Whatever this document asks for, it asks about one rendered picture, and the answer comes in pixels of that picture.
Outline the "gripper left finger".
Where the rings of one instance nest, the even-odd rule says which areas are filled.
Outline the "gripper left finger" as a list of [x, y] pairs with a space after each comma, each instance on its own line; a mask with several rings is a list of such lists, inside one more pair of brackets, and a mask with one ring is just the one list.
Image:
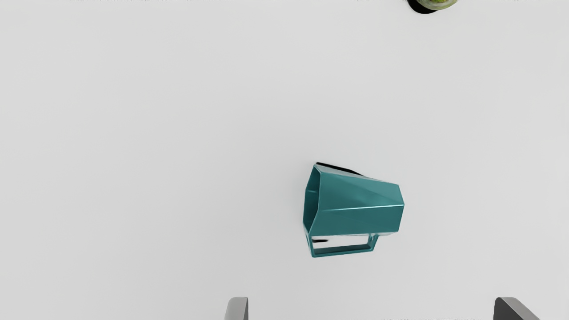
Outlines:
[[245, 296], [230, 298], [226, 306], [225, 320], [249, 320], [248, 298]]

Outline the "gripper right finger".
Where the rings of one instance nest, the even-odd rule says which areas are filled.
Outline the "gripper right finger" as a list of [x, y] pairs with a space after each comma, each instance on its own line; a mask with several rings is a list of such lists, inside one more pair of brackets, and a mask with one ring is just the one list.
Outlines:
[[493, 320], [540, 320], [520, 300], [514, 297], [498, 297], [494, 302]]

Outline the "teal faceted mug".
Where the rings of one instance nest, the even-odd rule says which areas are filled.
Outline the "teal faceted mug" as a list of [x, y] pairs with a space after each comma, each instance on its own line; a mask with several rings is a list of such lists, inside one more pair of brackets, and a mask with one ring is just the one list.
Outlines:
[[[378, 239], [400, 230], [405, 203], [397, 184], [316, 162], [307, 186], [302, 224], [311, 257], [371, 252]], [[317, 237], [366, 236], [364, 244], [316, 248]]]

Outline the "green round fruit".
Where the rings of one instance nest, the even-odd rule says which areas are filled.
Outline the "green round fruit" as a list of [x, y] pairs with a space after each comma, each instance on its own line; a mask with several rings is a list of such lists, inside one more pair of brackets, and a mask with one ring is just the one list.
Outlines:
[[417, 0], [417, 1], [423, 7], [432, 11], [447, 9], [458, 2], [458, 0]]

